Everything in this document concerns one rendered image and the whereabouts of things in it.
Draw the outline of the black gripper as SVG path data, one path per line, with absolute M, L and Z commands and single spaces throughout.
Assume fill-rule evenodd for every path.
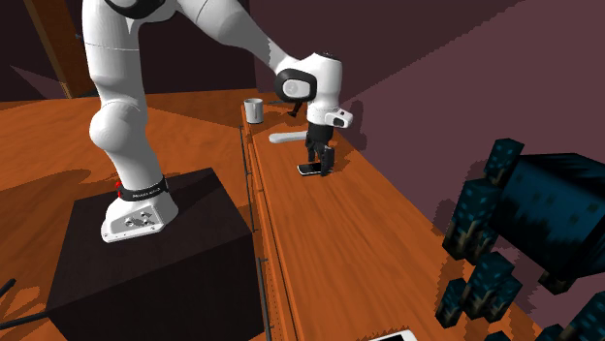
M 334 134 L 334 127 L 330 125 L 318 125 L 312 122 L 308 123 L 308 129 L 305 137 L 305 147 L 307 149 L 307 161 L 313 163 L 316 159 L 314 145 L 317 143 L 323 146 L 318 149 L 320 158 L 320 174 L 328 175 L 334 166 L 334 149 L 329 147 L 329 141 Z

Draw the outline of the grey mug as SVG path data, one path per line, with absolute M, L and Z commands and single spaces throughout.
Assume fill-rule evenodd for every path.
M 264 122 L 263 103 L 263 100 L 260 98 L 249 98 L 243 101 L 247 123 L 260 124 Z

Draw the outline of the wooden chest of drawers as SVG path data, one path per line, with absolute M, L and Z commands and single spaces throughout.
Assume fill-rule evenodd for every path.
M 496 323 L 441 326 L 440 298 L 471 265 L 452 259 L 441 232 L 343 137 L 333 140 L 331 174 L 300 175 L 304 145 L 270 135 L 305 124 L 265 106 L 262 123 L 244 126 L 272 341 L 370 341 L 403 329 L 417 341 L 485 341 L 498 331 L 535 341 L 539 326 L 517 306 Z

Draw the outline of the white flat tablet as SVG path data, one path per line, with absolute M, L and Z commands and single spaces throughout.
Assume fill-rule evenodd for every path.
M 398 332 L 393 332 L 384 336 L 372 338 L 369 341 L 418 341 L 414 333 L 405 329 Z

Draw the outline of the dark robot stand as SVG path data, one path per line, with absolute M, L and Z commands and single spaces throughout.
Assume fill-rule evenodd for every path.
M 75 201 L 48 297 L 67 341 L 249 341 L 264 330 L 253 235 L 212 169 L 168 181 L 177 217 L 105 242 L 106 193 Z

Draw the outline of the dark blue blocky figure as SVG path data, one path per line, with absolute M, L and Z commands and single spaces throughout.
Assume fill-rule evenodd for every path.
M 475 268 L 449 281 L 435 313 L 444 328 L 461 315 L 497 322 L 520 292 L 513 264 L 493 249 L 500 237 L 543 268 L 539 282 L 553 295 L 605 272 L 605 165 L 523 149 L 496 140 L 482 177 L 462 186 L 442 246 Z

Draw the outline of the brown wooden door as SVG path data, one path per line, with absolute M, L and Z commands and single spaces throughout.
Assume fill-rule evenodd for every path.
M 82 97 L 95 86 L 84 45 L 77 37 L 65 0 L 22 0 L 29 13 L 57 80 L 67 99 Z

